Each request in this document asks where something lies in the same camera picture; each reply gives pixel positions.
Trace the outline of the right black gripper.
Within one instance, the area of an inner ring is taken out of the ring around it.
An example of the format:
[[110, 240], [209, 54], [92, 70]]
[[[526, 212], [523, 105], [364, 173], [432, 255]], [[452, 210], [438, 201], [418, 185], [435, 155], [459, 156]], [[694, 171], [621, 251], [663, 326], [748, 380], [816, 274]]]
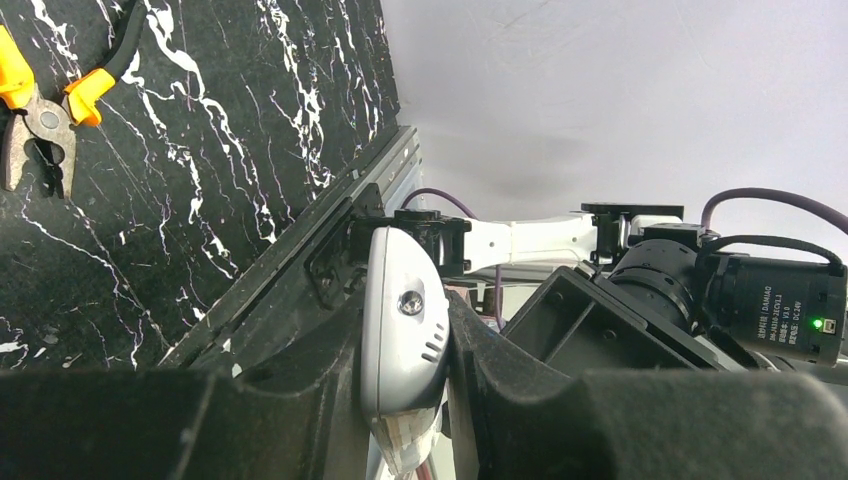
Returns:
[[616, 283], [561, 267], [503, 334], [558, 371], [722, 369], [718, 355], [691, 336], [688, 304], [665, 275]]

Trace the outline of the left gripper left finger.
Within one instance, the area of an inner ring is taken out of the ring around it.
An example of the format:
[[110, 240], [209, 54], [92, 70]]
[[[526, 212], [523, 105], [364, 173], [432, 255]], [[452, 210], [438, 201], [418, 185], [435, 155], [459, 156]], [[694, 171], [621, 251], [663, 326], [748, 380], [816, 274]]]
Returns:
[[361, 479], [363, 298], [238, 376], [5, 372], [5, 479]]

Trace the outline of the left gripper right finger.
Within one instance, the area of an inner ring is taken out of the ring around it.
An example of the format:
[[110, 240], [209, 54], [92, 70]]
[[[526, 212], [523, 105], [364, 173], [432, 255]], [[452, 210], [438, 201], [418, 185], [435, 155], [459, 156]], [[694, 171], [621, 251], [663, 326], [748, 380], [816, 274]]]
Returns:
[[843, 479], [847, 411], [798, 373], [600, 370], [570, 378], [455, 292], [449, 419], [460, 479]]

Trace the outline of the white remote control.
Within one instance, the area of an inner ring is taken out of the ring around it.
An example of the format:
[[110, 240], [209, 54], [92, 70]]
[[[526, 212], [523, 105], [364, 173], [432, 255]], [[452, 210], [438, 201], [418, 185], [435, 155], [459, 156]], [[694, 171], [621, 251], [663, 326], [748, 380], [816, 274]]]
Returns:
[[429, 457], [447, 381], [448, 300], [433, 261], [412, 236], [379, 227], [364, 294], [360, 405], [395, 476]]

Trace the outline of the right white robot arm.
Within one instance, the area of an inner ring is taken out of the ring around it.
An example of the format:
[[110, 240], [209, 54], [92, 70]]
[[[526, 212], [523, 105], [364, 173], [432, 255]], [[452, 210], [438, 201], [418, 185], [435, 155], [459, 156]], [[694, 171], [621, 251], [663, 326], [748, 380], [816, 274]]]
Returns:
[[681, 214], [596, 203], [513, 222], [399, 210], [391, 224], [447, 278], [551, 265], [505, 334], [566, 373], [837, 365], [847, 333], [843, 260], [786, 237], [722, 236]]

